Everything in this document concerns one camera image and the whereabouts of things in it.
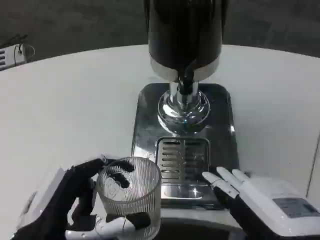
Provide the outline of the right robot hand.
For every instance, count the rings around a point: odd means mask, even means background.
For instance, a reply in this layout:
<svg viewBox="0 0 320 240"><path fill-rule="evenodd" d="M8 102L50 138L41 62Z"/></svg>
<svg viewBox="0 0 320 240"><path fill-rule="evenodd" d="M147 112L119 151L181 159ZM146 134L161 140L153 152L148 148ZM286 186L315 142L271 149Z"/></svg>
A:
<svg viewBox="0 0 320 240"><path fill-rule="evenodd" d="M287 181L218 166L202 172L249 240L318 240L320 212Z"/></svg>

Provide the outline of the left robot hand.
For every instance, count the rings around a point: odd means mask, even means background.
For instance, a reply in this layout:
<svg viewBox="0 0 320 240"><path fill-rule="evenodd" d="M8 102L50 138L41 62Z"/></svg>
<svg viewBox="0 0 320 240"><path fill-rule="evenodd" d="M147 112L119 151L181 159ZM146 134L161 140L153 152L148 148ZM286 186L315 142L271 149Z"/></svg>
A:
<svg viewBox="0 0 320 240"><path fill-rule="evenodd" d="M46 188L29 198L11 239L113 240L148 228L151 216L146 211L113 214L107 219L92 214L97 195L92 178L109 166L126 173L135 169L132 163L104 155L67 169L58 168Z"/></svg>

